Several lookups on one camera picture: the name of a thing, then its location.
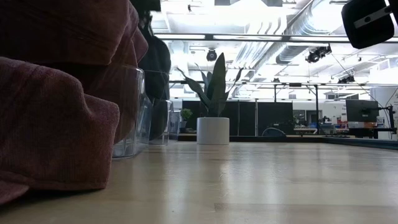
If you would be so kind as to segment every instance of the green leaf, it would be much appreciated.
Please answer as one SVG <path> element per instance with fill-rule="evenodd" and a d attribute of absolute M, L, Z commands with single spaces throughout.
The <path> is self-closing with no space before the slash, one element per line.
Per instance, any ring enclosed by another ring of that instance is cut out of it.
<path fill-rule="evenodd" d="M 201 73 L 201 78 L 202 78 L 203 81 L 205 82 L 205 88 L 207 88 L 208 85 L 209 85 L 209 81 L 208 81 L 206 75 L 203 73 L 203 71 L 200 70 L 200 67 L 199 67 L 199 65 L 198 65 L 197 63 L 195 63 L 195 65 L 197 65 L 197 67 L 199 68 L 199 71 L 200 71 L 200 73 Z"/>
<path fill-rule="evenodd" d="M 196 82 L 195 80 L 193 80 L 193 79 L 191 79 L 191 78 L 188 78 L 188 77 L 184 74 L 184 72 L 183 72 L 181 69 L 177 68 L 177 70 L 180 71 L 181 74 L 184 76 L 185 81 L 187 81 L 189 87 L 190 87 L 195 93 L 198 93 L 198 96 L 199 96 L 200 100 L 202 101 L 202 103 L 203 103 L 207 108 L 209 108 L 209 106 L 210 106 L 210 100 L 209 100 L 209 98 L 207 98 L 207 96 L 206 96 L 205 93 L 203 92 L 203 90 L 202 90 L 200 84 L 199 84 L 198 82 Z"/>
<path fill-rule="evenodd" d="M 209 81 L 209 83 L 211 81 L 212 76 L 213 76 L 213 74 L 211 72 L 207 72 L 207 80 Z"/>
<path fill-rule="evenodd" d="M 234 88 L 236 82 L 239 81 L 239 79 L 241 79 L 242 71 L 243 71 L 243 68 L 239 69 L 239 72 L 238 72 L 238 74 L 236 75 L 236 78 L 235 78 L 234 85 L 232 85 L 232 87 L 228 90 L 227 94 L 229 94 L 229 92 L 232 90 L 232 88 Z"/>
<path fill-rule="evenodd" d="M 220 116 L 221 112 L 224 110 L 226 97 L 225 97 L 225 57 L 222 53 L 214 66 L 213 75 L 207 89 L 207 96 L 209 98 L 210 106 L 208 110 L 209 116 Z"/>

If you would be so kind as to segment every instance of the cable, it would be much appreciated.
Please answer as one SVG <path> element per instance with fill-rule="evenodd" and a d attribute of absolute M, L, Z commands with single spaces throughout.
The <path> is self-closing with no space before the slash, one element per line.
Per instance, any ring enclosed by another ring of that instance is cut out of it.
<path fill-rule="evenodd" d="M 345 67 L 337 60 L 337 58 L 333 55 L 333 54 L 331 54 L 331 56 L 333 56 L 333 58 L 335 58 L 335 60 L 336 60 L 336 62 L 340 65 L 340 67 L 344 70 L 344 72 L 346 72 L 348 75 L 351 75 L 349 72 L 347 72 L 347 70 L 345 69 Z M 379 104 L 379 106 L 382 108 L 382 107 L 387 107 L 387 106 L 383 106 L 383 105 L 381 105 L 368 91 L 366 91 L 365 90 L 365 88 L 363 88 L 362 87 L 362 85 L 361 84 L 359 84 L 357 81 L 355 81 L 356 82 L 356 84 L 358 84 L 358 86 L 359 87 L 361 87 L 374 101 L 376 101 L 378 104 Z M 384 109 L 383 110 L 384 111 L 384 114 L 386 115 L 386 118 L 387 118 L 387 122 L 388 122 L 388 124 L 390 125 L 390 119 L 389 119 L 389 115 L 387 114 L 387 110 L 386 109 Z"/>

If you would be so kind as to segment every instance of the spotlight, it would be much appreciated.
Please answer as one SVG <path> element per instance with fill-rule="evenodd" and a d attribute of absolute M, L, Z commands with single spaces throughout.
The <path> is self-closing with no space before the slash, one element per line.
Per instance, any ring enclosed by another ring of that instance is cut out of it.
<path fill-rule="evenodd" d="M 354 83 L 355 82 L 355 78 L 353 75 L 349 75 L 347 77 L 344 78 L 339 78 L 337 84 L 347 84 L 347 83 Z"/>
<path fill-rule="evenodd" d="M 308 63 L 315 63 L 318 62 L 321 58 L 326 57 L 326 55 L 331 53 L 331 47 L 330 45 L 327 47 L 317 47 L 313 50 L 310 50 L 310 54 L 308 57 L 305 58 L 305 60 Z"/>
<path fill-rule="evenodd" d="M 207 53 L 206 57 L 207 61 L 213 62 L 217 59 L 217 53 L 215 49 L 210 49 L 209 52 Z"/>

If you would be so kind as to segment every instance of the black partition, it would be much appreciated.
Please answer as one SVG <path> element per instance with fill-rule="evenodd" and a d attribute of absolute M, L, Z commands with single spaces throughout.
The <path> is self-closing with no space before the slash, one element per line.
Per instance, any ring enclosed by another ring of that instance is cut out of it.
<path fill-rule="evenodd" d="M 239 136 L 256 135 L 256 103 L 239 102 Z"/>
<path fill-rule="evenodd" d="M 258 102 L 259 136 L 267 128 L 277 128 L 285 134 L 294 134 L 293 103 Z"/>
<path fill-rule="evenodd" d="M 190 109 L 192 116 L 187 121 L 186 128 L 197 129 L 197 118 L 201 115 L 200 101 L 182 101 L 183 109 Z"/>
<path fill-rule="evenodd" d="M 239 102 L 227 101 L 221 117 L 229 118 L 229 136 L 237 136 L 239 126 Z"/>

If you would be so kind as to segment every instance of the desk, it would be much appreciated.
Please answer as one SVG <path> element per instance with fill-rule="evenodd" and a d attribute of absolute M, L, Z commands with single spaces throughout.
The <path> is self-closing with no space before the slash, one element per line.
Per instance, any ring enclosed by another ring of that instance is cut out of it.
<path fill-rule="evenodd" d="M 295 128 L 294 131 L 297 134 L 301 132 L 316 134 L 318 130 L 316 128 Z"/>
<path fill-rule="evenodd" d="M 0 207 L 0 223 L 396 223 L 396 161 L 320 143 L 151 146 L 114 161 L 107 189 L 31 195 Z"/>

